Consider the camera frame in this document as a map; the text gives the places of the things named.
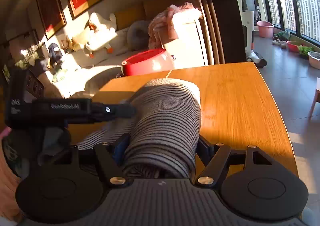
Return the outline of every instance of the window frame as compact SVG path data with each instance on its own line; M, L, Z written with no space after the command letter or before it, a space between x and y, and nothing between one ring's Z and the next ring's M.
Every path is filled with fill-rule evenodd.
M320 41L317 41L311 37L308 37L304 34L301 34L301 27L300 27L300 14L298 10L298 2L297 0L292 0L292 6L293 6L293 11L294 11L294 18L295 18L295 23L296 23L296 31L287 29L284 27L284 19L283 19L283 11L282 11L282 6L281 6L281 1L277 0L278 4L278 9L279 9L279 16L280 16L280 24L281 26L273 24L276 28L280 30L288 30L292 35L295 35L299 38L302 38L303 40L306 40L315 46L320 46ZM268 16L268 21L272 23L272 17L271 17L271 11L270 11L270 5L269 5L269 0L265 0L265 5L266 5L266 11L267 11L267 16Z

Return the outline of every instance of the wooden stool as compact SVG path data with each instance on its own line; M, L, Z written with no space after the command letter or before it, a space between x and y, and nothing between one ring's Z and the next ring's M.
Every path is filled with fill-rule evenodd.
M313 103L310 109L309 117L311 118L313 109L315 108L316 102L320 103L320 78L317 78L317 86L316 86L316 93L313 99Z

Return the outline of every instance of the red bowl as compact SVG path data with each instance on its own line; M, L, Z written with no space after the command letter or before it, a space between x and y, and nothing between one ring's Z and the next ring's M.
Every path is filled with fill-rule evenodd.
M295 42L295 41L288 41L287 43L288 43L289 51L299 53L298 46L300 45L300 43Z
M122 62L122 73L125 76L141 75L168 71L174 69L171 55L165 49L153 49L134 56Z

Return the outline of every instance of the rolled striped fabric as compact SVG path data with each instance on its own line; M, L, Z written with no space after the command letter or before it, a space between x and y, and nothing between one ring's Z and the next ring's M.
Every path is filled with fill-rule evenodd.
M116 119L90 134L79 149L114 142L131 134L123 171L139 178L194 178L201 126L199 88L178 79L154 79L127 101L137 109L131 119Z

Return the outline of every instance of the gray round pillow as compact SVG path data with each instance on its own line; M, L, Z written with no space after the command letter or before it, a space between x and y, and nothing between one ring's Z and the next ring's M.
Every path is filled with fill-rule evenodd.
M127 34L127 42L131 50L140 50L148 48L149 23L150 22L146 20L138 20L130 26Z

